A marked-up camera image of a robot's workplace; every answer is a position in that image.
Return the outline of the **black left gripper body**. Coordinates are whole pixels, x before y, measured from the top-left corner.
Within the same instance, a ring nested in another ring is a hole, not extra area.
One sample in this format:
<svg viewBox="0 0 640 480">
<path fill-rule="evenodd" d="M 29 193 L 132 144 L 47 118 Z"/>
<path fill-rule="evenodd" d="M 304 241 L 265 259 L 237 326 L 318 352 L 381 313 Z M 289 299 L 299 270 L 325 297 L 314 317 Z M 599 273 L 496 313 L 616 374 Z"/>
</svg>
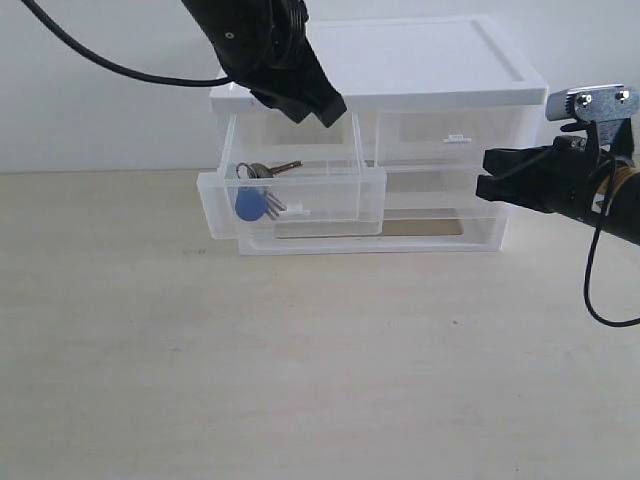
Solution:
<svg viewBox="0 0 640 480">
<path fill-rule="evenodd" d="M 262 93 L 298 95 L 305 78 L 324 76 L 307 39 L 305 9 L 216 9 L 214 49 L 225 73 Z"/>
</svg>

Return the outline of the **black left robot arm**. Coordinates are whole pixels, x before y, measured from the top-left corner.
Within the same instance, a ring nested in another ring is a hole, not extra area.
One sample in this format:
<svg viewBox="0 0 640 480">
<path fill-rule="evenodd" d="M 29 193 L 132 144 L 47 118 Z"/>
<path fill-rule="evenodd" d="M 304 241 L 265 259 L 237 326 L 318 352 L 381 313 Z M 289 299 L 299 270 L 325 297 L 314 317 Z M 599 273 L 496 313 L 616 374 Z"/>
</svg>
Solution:
<svg viewBox="0 0 640 480">
<path fill-rule="evenodd" d="M 307 37 L 303 1 L 183 3 L 229 79 L 295 123 L 314 115 L 332 126 L 346 111 Z"/>
</svg>

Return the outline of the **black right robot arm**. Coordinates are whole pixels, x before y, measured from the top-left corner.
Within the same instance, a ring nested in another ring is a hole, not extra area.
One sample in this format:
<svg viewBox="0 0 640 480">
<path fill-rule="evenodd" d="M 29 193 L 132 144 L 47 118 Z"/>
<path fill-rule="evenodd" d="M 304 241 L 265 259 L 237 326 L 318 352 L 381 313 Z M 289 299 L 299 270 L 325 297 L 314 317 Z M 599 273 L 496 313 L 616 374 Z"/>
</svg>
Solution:
<svg viewBox="0 0 640 480">
<path fill-rule="evenodd" d="M 544 214 L 559 214 L 639 243 L 639 169 L 630 159 L 594 149 L 579 136 L 558 136 L 549 146 L 491 149 L 476 196 Z"/>
</svg>

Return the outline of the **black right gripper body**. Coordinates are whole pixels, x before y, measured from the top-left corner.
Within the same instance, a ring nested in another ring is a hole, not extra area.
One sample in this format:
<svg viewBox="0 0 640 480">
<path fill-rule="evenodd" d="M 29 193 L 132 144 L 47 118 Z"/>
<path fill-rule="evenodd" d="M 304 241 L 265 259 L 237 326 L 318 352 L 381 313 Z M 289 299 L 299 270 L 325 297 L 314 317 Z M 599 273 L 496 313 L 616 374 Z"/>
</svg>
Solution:
<svg viewBox="0 0 640 480">
<path fill-rule="evenodd" d="M 555 154 L 541 167 L 549 213 L 594 220 L 606 212 L 613 220 L 635 218 L 635 164 L 631 158 L 589 147 L 584 137 L 559 136 Z"/>
</svg>

